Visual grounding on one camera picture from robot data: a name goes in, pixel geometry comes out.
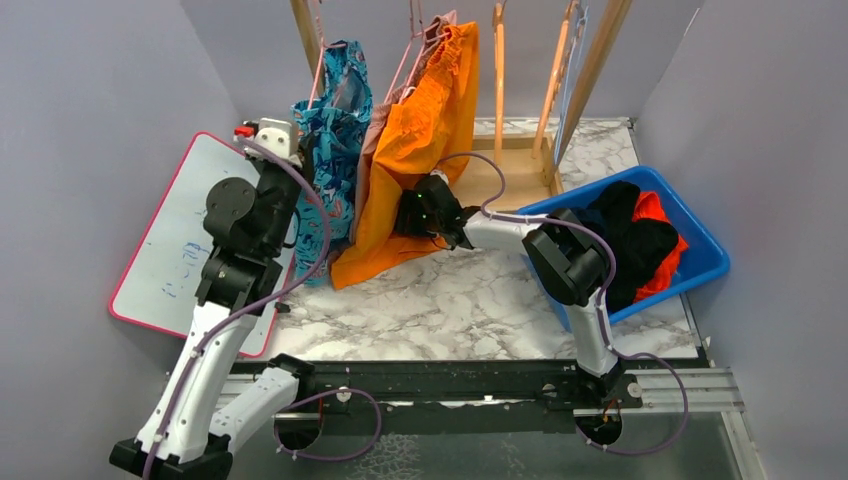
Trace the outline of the blue shark print shorts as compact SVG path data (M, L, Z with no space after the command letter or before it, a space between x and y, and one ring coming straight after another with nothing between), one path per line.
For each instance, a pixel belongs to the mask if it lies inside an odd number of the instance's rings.
M324 236L330 252L348 241L354 219L357 169L374 99L364 50L355 40L340 40L323 57L324 93L291 107L305 148L314 163L313 189L323 202L330 229L323 228L316 204L306 195L297 203L299 226L294 248L295 276L319 261Z

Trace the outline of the pink hanger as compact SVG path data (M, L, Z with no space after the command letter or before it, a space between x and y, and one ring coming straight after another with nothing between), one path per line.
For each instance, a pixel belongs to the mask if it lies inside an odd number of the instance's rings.
M391 93L398 86L400 75L404 71L405 64L409 58L412 46L417 38L422 35L423 32L423 20L421 19L421 2L419 0L409 0L408 1L408 20L409 20L409 30L410 35L407 42L407 45L404 49L403 55L397 65L397 68L393 74L392 80L388 87L387 93L383 99L384 103L387 103L390 99Z
M321 12L321 0L309 0L307 2L310 12L312 15L312 26L314 28L314 32L317 38L317 46L318 46L318 59L316 61L316 65L314 67L314 75L313 75L313 83L311 87L311 92L308 100L308 109L313 108L313 104L322 95L326 88L325 82L325 63L324 57L325 53L328 49L340 48L341 44L328 44L325 40L325 32L323 27L322 20L322 12Z
M408 98L417 88L420 78L426 70L429 59L447 35L445 28L445 25L438 24L425 34L422 50L415 61L405 86L403 87L400 102L403 102L406 98Z

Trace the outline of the orange hanger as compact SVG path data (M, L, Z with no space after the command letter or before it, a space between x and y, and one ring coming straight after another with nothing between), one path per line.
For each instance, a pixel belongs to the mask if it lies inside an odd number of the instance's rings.
M504 138L504 100L505 100L505 26L504 10L506 1L496 1L493 8L492 27L494 38L494 161L502 161Z
M531 150L532 157L537 158L541 154L541 144L546 126L548 125L549 117L553 109L554 101L557 97L559 87L561 85L563 75L564 59L569 56L567 52L567 44L569 40L569 32L571 20L575 15L575 11L579 5L579 1L571 0L568 2L563 19L560 24L559 34L556 42L556 49L550 69L545 98L542 104L539 122L537 124L536 133L534 136L533 147Z

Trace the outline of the black shorts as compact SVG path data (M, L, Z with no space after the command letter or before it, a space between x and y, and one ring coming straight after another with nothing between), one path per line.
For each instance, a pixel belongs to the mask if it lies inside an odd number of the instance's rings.
M606 186L578 219L611 247L617 273L607 291L611 313L671 286L687 242L671 224L658 193L627 181Z

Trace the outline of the light blue wire hanger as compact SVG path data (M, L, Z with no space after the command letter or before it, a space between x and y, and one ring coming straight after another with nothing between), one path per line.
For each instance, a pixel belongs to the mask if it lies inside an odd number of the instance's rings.
M559 74L561 93L559 124L554 137L553 149L553 165L556 170L559 170L567 150L567 141L565 140L567 112L576 82L575 69L579 66L583 56L583 36L588 23L586 1L572 1L570 7L572 10L568 17L569 31L566 35L565 58L562 61Z

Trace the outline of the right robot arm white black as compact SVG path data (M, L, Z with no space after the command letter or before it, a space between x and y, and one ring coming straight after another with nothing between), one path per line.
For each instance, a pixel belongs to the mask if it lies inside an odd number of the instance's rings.
M440 238L452 249L525 255L544 291L566 312L575 339L579 398L600 407L616 395L623 368L611 345L605 305L613 255L570 210L517 215L463 207L441 177L429 175L402 193L394 231Z

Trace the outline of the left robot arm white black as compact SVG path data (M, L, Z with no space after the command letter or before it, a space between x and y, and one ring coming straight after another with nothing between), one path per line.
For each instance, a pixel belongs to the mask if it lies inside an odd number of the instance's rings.
M110 304L119 318L157 313L157 327L187 328L156 407L113 446L113 466L143 479L224 479L275 413L313 401L313 382L282 367L219 401L256 324L296 284L280 256L312 180L312 159L286 125L239 127L233 145L193 138Z

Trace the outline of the orange shorts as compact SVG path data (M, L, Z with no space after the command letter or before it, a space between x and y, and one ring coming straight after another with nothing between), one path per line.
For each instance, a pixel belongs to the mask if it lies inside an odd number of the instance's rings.
M455 183L468 164L479 90L479 27L449 25L414 92L391 107L369 172L355 241L330 268L336 289L364 282L438 244L394 233L404 190L434 169Z

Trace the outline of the pink beige shorts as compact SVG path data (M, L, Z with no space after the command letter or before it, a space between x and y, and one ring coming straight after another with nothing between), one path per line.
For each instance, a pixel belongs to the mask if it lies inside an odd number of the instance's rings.
M391 111L391 107L395 104L400 103L400 96L407 82L407 78L410 75L412 68L415 64L415 61L420 54L423 44L425 34L432 30L435 25L442 24L445 26L448 25L456 25L458 20L458 13L455 9L448 10L443 14L436 15L433 17L432 21L428 25L424 25L423 23L423 32L422 35L417 38L412 46L409 58L405 64L404 71L400 75L398 86L391 93L390 99L387 103L383 101L379 103L377 106L373 108L372 116L370 123L366 129L366 133L364 136L364 140L362 143L362 148L357 164L356 171L356 184L355 184L355 200L354 200L354 217L352 221L352 225L350 228L349 240L351 243L354 243L357 236L357 227L359 226L360 221L362 220L365 203L368 197L369 192L369 176L371 170L371 164L373 161L373 156L376 152L378 141L380 140L382 133L385 129L385 126L388 121L388 116Z

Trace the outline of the wooden clothes rack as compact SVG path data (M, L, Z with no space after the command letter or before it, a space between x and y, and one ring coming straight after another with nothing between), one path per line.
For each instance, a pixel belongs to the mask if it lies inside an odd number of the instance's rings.
M577 76L568 107L565 130L567 148L631 5L630 1L607 3L588 53L583 54L579 66L575 69ZM560 98L559 87L544 132L541 154L537 158L533 158L531 153L536 131L533 135L504 132L502 161L498 166L503 169L506 178L513 181L515 185L507 189L504 199L496 202L498 206L515 209L559 195L564 191L560 166L559 170L556 170L553 165L554 137L559 124ZM494 160L494 130L491 134L477 135L473 141L473 150L477 153L489 154L492 160Z

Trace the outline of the whiteboard with pink frame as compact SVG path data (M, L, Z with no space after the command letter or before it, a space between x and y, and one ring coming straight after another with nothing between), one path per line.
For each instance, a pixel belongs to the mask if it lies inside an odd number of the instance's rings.
M213 237L203 228L206 199L229 177L253 186L260 181L234 146L196 133L112 293L115 318L176 337L189 334L202 269L213 251Z

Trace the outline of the black mounting rail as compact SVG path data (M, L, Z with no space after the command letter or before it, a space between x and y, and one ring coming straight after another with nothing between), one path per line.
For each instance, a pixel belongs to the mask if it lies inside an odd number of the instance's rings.
M307 399L274 426L287 446L320 436L483 433L583 433L614 443L622 416L647 406L635 387L645 375L663 380L671 371L704 367L703 358L673 358L670 368L648 360L625 360L610 378L593 380L574 360L316 361L285 354L266 362L239 362L230 381L255 380L281 367L299 381Z

